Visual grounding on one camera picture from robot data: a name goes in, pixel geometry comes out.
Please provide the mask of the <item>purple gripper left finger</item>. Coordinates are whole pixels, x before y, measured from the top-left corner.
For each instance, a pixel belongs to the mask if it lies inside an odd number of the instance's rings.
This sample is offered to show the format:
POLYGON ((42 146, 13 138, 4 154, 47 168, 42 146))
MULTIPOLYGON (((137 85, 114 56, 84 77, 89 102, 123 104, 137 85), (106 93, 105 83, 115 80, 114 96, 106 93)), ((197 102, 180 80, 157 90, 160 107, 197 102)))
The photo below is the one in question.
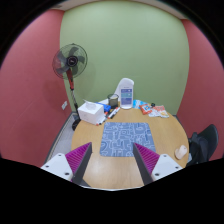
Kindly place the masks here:
POLYGON ((83 176, 92 154, 92 143, 86 143, 65 155, 73 172, 72 182, 79 186, 87 186, 83 176))

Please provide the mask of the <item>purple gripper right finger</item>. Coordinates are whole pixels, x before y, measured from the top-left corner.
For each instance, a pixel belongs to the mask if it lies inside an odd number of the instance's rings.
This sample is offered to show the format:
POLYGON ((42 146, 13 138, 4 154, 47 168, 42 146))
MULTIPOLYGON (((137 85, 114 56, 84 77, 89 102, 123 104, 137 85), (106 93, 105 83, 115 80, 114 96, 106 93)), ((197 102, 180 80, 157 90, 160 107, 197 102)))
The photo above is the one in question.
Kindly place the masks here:
POLYGON ((153 182, 152 171, 159 160, 160 155, 145 146, 134 143, 133 154, 138 165, 142 181, 145 185, 153 182))

